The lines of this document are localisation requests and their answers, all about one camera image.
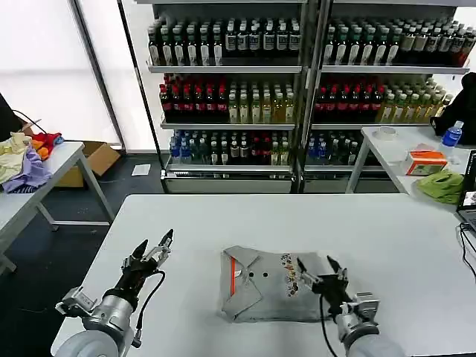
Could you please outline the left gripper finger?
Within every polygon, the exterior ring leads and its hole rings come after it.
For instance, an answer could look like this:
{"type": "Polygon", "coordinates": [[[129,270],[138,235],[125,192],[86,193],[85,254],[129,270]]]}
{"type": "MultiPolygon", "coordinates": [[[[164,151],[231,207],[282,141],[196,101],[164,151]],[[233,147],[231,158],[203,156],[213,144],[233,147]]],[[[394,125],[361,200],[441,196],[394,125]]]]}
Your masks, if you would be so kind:
{"type": "Polygon", "coordinates": [[[133,252],[126,257],[122,262],[122,269],[130,267],[135,261],[140,261],[144,255],[144,252],[147,247],[147,240],[144,240],[140,245],[138,245],[133,252]]]}
{"type": "Polygon", "coordinates": [[[162,238],[160,243],[153,247],[149,252],[145,254],[142,258],[144,262],[156,261],[157,263],[164,263],[168,258],[171,249],[170,246],[173,242],[173,229],[170,229],[162,238]]]}

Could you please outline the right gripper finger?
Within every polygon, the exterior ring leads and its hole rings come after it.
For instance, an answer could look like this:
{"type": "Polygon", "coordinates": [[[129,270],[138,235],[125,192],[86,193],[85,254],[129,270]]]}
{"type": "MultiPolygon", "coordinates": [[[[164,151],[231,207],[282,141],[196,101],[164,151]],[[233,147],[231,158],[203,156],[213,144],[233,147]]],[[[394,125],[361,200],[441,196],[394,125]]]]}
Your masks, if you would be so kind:
{"type": "Polygon", "coordinates": [[[299,269],[300,280],[302,280],[306,286],[319,284],[319,277],[310,274],[300,258],[297,258],[297,266],[299,269]]]}
{"type": "Polygon", "coordinates": [[[332,270],[335,274],[338,275],[339,280],[347,280],[347,268],[342,268],[340,263],[332,258],[330,255],[327,255],[328,263],[330,264],[332,270]]]}

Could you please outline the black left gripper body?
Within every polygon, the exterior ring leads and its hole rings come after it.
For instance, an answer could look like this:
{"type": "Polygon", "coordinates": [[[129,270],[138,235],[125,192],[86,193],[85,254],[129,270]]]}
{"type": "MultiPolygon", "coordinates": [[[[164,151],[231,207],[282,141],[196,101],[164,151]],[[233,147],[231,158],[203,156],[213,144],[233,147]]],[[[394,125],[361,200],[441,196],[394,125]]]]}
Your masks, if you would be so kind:
{"type": "Polygon", "coordinates": [[[123,269],[113,288],[114,295],[122,298],[137,298],[146,279],[156,271],[156,260],[138,260],[123,269]]]}

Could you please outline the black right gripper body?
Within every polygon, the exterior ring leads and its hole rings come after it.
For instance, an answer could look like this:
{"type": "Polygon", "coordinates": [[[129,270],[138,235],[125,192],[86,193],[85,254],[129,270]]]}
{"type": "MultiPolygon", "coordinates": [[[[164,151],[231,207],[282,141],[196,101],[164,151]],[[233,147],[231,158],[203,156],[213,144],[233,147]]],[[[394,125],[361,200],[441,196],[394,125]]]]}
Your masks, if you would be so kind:
{"type": "Polygon", "coordinates": [[[341,305],[353,300],[347,294],[347,280],[340,279],[336,274],[319,275],[312,283],[311,290],[317,295],[322,295],[329,304],[329,313],[339,315],[342,313],[341,305]]]}

